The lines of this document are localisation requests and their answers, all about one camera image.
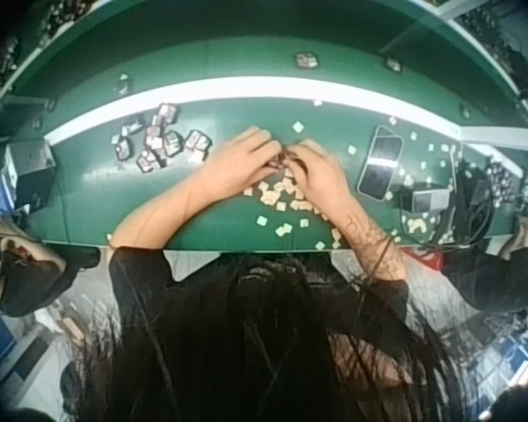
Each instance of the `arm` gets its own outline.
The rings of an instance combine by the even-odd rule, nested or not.
[[[30,253],[36,261],[52,261],[61,271],[66,268],[66,261],[58,256],[54,251],[51,251],[47,246],[31,238],[16,226],[12,221],[0,218],[0,251],[8,251],[10,245],[14,243],[16,246],[24,248]]]
[[[266,163],[281,150],[267,130],[247,129],[213,153],[196,173],[125,218],[112,234],[111,248],[161,249],[204,208],[274,173]]]
[[[292,145],[288,151],[291,158],[286,165],[305,197],[341,231],[363,270],[380,280],[404,280],[406,270],[401,252],[350,194],[336,157],[311,140]],[[391,243],[383,255],[387,242]]]

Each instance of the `electronic device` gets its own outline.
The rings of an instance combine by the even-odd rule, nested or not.
[[[400,205],[414,214],[443,211],[450,205],[450,189],[426,184],[403,187]]]
[[[403,139],[387,127],[378,126],[357,191],[374,200],[384,200],[402,150]]]
[[[55,181],[55,168],[45,140],[10,143],[0,172],[10,208],[23,208],[29,214],[44,207]]]

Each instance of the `person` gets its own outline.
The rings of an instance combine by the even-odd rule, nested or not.
[[[477,310],[514,313],[527,308],[528,219],[518,225],[498,255],[490,255],[478,245],[445,253],[442,274]]]
[[[72,286],[80,270],[98,263],[98,248],[45,245],[0,218],[0,311],[23,317],[45,308]]]
[[[230,253],[177,282],[162,248],[207,207],[277,173],[267,163],[278,156],[364,276],[348,283],[320,252]],[[418,309],[407,313],[399,249],[312,140],[284,148],[247,129],[127,216],[108,259],[121,330],[77,356],[75,420],[464,420],[458,369]]]

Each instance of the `phone screen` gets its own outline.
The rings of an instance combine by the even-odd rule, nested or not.
[[[370,154],[358,183],[358,192],[383,200],[397,169],[403,140],[385,127],[378,127]]]

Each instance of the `black sleeve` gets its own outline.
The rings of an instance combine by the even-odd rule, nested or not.
[[[136,318],[139,300],[150,317],[158,315],[174,285],[161,250],[118,248],[110,260],[109,274],[123,323]]]

